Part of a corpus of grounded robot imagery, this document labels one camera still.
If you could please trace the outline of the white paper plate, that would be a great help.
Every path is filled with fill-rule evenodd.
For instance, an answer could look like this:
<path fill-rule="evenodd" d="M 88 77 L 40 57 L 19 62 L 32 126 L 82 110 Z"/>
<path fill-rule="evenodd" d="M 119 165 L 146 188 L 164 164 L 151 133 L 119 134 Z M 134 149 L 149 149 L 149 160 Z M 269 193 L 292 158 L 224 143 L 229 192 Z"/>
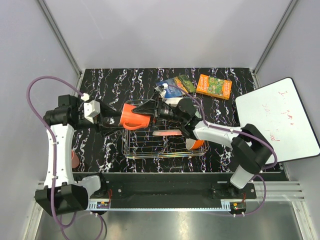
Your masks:
<path fill-rule="evenodd" d="M 170 105 L 170 106 L 173 106 L 173 107 L 176 107 L 179 103 L 180 100 L 183 100 L 184 97 L 172 97 L 172 98 L 166 98 L 164 100 L 164 102 L 167 104 L 167 105 Z"/>

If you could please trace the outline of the orange mug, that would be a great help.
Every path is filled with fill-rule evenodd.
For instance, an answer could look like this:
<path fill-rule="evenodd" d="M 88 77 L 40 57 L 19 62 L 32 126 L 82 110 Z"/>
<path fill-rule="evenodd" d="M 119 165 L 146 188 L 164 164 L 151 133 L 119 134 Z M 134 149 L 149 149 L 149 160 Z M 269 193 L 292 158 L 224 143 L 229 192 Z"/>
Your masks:
<path fill-rule="evenodd" d="M 150 124 L 151 117 L 134 113 L 137 107 L 132 104 L 125 103 L 123 105 L 119 125 L 130 131 L 147 128 Z"/>

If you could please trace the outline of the pink cream floral plate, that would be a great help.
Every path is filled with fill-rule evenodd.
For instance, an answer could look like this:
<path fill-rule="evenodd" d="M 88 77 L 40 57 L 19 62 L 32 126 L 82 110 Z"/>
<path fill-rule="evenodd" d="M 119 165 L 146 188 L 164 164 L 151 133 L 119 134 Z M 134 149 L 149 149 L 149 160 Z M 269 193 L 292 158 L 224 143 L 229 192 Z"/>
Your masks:
<path fill-rule="evenodd" d="M 155 130 L 152 132 L 153 136 L 163 137 L 163 136 L 181 136 L 182 133 L 178 129 L 170 130 Z"/>

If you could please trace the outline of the metal wire dish rack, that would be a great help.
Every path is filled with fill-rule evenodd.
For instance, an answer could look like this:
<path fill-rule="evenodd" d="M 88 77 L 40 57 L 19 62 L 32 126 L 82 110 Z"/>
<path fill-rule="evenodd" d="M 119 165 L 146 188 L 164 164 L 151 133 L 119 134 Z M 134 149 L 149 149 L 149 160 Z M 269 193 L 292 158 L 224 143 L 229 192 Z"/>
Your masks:
<path fill-rule="evenodd" d="M 122 131 L 122 153 L 129 159 L 177 158 L 204 155 L 209 143 L 204 142 L 199 148 L 188 150 L 186 138 L 182 135 L 154 135 L 155 131 L 178 130 L 177 122 L 159 120 L 149 128 Z"/>

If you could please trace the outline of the pink cup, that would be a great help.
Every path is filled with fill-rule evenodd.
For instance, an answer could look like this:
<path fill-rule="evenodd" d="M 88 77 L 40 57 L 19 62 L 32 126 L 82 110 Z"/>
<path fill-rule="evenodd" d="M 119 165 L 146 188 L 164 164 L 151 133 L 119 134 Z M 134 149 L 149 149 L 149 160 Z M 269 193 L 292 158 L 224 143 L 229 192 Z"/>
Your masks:
<path fill-rule="evenodd" d="M 72 150 L 71 151 L 71 167 L 73 169 L 77 168 L 80 165 L 80 160 L 77 154 Z"/>

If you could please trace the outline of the orange bowl white inside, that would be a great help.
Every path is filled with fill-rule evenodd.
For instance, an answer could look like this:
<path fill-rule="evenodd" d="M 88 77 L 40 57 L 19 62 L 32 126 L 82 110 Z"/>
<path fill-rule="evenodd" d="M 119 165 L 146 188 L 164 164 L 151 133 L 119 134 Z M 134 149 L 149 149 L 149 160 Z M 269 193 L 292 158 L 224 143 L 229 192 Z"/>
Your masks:
<path fill-rule="evenodd" d="M 187 138 L 185 140 L 185 148 L 187 150 L 196 150 L 198 148 L 200 148 L 203 144 L 204 144 L 204 140 L 194 140 L 191 138 Z"/>

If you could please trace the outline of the green ceramic bowl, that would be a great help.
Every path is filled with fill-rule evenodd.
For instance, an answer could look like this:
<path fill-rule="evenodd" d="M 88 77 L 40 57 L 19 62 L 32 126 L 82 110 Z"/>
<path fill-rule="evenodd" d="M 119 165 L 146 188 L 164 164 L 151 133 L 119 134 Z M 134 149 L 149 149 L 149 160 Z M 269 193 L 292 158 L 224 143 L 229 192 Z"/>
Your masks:
<path fill-rule="evenodd" d="M 199 107 L 196 106 L 196 105 L 194 105 L 194 108 L 195 108 L 195 110 L 196 110 L 195 116 L 196 116 L 197 118 L 202 119 L 203 117 L 202 117 L 202 114 L 201 114 L 201 112 L 200 112 L 200 110 L 199 110 Z"/>

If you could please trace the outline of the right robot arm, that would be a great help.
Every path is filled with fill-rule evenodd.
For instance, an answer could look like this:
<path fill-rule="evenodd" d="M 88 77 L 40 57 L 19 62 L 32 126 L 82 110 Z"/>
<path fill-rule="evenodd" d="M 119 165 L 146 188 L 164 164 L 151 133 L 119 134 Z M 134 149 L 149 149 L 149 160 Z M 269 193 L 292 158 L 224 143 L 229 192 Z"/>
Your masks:
<path fill-rule="evenodd" d="M 167 120 L 179 123 L 179 132 L 185 137 L 188 150 L 198 149 L 200 142 L 208 141 L 232 150 L 238 167 L 227 185 L 228 195 L 239 198 L 245 186 L 262 171 L 275 151 L 262 133 L 252 124 L 231 128 L 210 123 L 205 119 L 199 102 L 191 97 L 163 98 L 155 93 L 151 99 L 134 107 L 131 112 L 149 117 L 151 121 Z"/>

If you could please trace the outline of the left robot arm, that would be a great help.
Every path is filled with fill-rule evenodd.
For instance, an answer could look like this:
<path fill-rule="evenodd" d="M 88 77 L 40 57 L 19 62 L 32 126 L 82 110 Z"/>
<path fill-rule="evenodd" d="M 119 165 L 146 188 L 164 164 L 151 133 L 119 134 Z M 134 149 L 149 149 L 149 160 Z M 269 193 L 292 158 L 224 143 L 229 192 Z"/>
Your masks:
<path fill-rule="evenodd" d="M 101 100 L 69 94 L 60 95 L 58 106 L 45 113 L 48 167 L 44 187 L 35 192 L 35 201 L 50 216 L 88 210 L 92 195 L 103 198 L 108 193 L 108 186 L 99 175 L 74 179 L 72 142 L 77 130 L 94 129 L 104 137 L 122 130 L 120 116 L 120 111 Z"/>

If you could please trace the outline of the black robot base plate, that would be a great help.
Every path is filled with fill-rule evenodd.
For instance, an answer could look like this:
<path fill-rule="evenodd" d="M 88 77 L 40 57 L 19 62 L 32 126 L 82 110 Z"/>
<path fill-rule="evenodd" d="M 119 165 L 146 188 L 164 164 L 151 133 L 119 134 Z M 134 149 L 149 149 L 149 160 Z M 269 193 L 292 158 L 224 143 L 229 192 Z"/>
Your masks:
<path fill-rule="evenodd" d="M 256 200 L 258 177 L 238 189 L 231 173 L 101 173 L 102 189 L 91 193 L 90 209 L 105 211 L 226 211 L 229 201 Z"/>

